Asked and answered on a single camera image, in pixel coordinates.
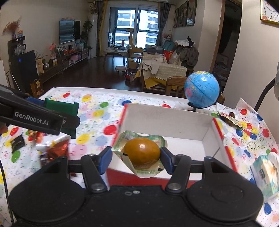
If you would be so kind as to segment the green snack packet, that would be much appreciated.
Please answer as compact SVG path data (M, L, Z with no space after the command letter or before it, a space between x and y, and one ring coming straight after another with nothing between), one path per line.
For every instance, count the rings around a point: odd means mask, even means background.
M48 98L44 100L44 107L46 109L54 111L64 117L61 132L70 135L71 139L76 138L76 129L80 125L80 118L78 117L79 106L80 104L76 102L72 104L54 101Z

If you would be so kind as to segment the copper foil snack bag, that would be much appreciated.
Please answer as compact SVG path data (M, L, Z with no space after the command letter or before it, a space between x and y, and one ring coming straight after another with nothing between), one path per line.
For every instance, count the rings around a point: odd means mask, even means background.
M61 156L69 157L68 145L68 140L64 140L58 143L53 142L51 147L47 150L48 161L51 162Z

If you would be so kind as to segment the packaged braised egg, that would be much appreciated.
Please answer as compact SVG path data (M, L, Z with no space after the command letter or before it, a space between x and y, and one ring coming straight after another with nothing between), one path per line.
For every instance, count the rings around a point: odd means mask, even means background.
M167 147L167 140L159 135L139 135L122 132L112 146L112 151L139 178L151 178L165 168L160 161L160 148Z

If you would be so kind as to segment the orange red chip bag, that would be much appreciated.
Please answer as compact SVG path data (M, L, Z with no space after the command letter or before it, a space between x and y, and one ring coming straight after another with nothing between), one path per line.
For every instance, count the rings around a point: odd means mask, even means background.
M32 142L35 141L36 143L41 143L43 141L43 133L38 132L35 130L28 130L26 132L26 135L28 136L28 141Z

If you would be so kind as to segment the black small snack packet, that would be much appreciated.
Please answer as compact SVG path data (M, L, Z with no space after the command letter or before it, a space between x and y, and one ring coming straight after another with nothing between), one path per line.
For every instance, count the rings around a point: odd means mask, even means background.
M12 153L25 146L25 141L21 134L15 139L13 139L10 143L12 147Z

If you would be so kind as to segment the purple candy packet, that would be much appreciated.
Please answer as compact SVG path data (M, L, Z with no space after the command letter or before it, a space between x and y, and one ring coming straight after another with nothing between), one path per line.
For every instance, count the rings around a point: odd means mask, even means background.
M42 166L44 166L44 165L49 163L48 153L47 152L43 152L40 155L40 163L41 163Z

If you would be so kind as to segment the dark tv console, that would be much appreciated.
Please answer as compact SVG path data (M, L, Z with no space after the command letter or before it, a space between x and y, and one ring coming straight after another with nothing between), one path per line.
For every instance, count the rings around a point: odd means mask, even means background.
M62 73L69 67L77 64L80 61L86 60L89 57L89 48L76 50L73 53L63 55L57 60L56 65L51 65L44 73L39 74L38 79L42 85L52 77Z

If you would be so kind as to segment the red cardboard shoe box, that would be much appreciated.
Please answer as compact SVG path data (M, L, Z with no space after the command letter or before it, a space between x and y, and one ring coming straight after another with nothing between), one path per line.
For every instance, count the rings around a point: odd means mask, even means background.
M139 135L159 135L167 141L167 148L174 155L184 154L193 160L212 156L232 170L234 160L223 144L223 134L217 120L211 115L152 105L127 104L120 120L116 138L125 131ZM158 174L135 175L129 162L124 163L113 154L107 170L110 185L161 185L166 186L170 175L165 170Z

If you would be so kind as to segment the small round stool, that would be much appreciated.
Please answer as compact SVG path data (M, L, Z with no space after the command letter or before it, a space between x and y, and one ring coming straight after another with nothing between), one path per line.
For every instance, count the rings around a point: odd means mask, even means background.
M116 66L115 67L116 72L120 75L126 74L127 67L126 66Z

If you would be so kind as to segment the balloon pattern tablecloth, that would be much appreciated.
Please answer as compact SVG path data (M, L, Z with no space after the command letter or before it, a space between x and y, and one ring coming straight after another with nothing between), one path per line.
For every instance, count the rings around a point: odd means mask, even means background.
M97 155L45 165L9 196L16 226L258 226L260 189L206 114L135 104L96 133Z

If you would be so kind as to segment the television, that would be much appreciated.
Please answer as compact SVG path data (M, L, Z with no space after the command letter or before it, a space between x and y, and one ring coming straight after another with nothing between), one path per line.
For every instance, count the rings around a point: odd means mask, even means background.
M60 20L59 21L59 42L60 44L80 39L80 21Z

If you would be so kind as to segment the blue desk globe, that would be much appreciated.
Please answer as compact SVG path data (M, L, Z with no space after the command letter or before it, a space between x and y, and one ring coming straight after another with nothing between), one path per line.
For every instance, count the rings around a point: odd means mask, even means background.
M189 106L197 109L208 108L217 102L221 94L220 83L209 72L193 72L186 79L184 93Z

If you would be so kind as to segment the wooden dining chair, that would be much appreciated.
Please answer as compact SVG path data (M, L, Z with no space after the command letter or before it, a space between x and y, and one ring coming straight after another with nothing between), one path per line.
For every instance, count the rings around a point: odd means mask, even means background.
M165 85L165 95L170 96L172 91L175 91L175 97L181 95L185 98L184 86L187 77L169 77Z

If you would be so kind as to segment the tissue pack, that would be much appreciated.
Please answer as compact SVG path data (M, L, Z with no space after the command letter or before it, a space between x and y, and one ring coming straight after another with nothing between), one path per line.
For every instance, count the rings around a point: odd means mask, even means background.
M275 197L278 194L278 154L260 155L250 169L264 200Z

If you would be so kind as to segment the sofa with cream cover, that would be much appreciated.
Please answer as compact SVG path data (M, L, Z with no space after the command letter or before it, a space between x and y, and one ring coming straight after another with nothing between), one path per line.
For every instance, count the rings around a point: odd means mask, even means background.
M170 64L161 54L143 52L142 62L139 65L143 88L151 89L156 86L165 86L170 77L185 77L187 69L184 66Z

